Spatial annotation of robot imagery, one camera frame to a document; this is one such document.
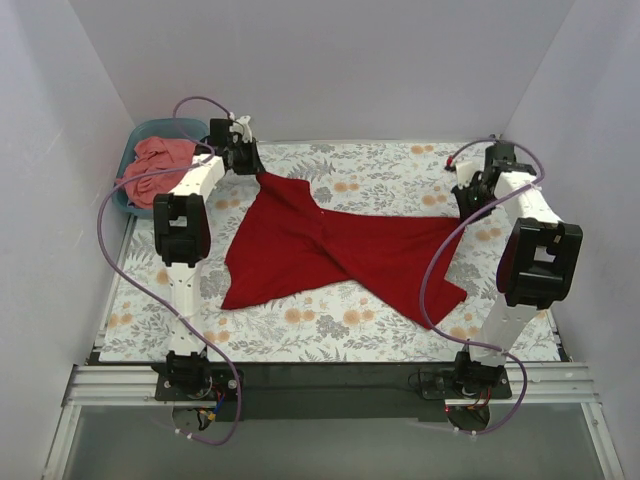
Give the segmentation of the dark red t shirt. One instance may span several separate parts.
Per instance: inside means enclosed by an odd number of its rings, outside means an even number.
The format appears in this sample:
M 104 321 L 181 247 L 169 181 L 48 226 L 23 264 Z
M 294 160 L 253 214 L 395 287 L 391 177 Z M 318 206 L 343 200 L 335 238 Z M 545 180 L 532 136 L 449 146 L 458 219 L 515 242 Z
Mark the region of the dark red t shirt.
M 467 293 L 447 271 L 456 218 L 368 216 L 319 207 L 304 180 L 263 173 L 226 254 L 225 310 L 353 280 L 419 325 L 438 324 Z

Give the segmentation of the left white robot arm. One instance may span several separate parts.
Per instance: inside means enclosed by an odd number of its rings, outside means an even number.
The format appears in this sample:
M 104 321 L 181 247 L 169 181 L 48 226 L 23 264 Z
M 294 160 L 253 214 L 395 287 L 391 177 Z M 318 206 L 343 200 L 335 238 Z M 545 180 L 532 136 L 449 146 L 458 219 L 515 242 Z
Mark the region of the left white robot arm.
M 193 333 L 202 328 L 201 271 L 211 249 L 206 201 L 227 172 L 264 170 L 250 122 L 249 115 L 212 119 L 209 135 L 194 152 L 194 167 L 170 192 L 154 198 L 156 252 L 168 274 L 170 305 L 178 312 L 158 373 L 167 387 L 193 400 L 208 398 L 214 386 L 207 346 Z

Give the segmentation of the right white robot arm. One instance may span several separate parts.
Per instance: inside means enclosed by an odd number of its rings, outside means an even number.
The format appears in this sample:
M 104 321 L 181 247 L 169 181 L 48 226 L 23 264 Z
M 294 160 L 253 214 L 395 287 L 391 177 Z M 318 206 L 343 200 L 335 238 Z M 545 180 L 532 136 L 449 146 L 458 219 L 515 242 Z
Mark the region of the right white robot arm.
M 502 205 L 512 224 L 496 272 L 498 295 L 487 319 L 456 355 L 452 383 L 464 397 L 506 384 L 506 354 L 526 325 L 568 295 L 583 240 L 580 226 L 564 222 L 538 188 L 538 171 L 518 161 L 513 145 L 493 141 L 482 167 L 451 155 L 452 192 L 463 220 L 480 220 Z

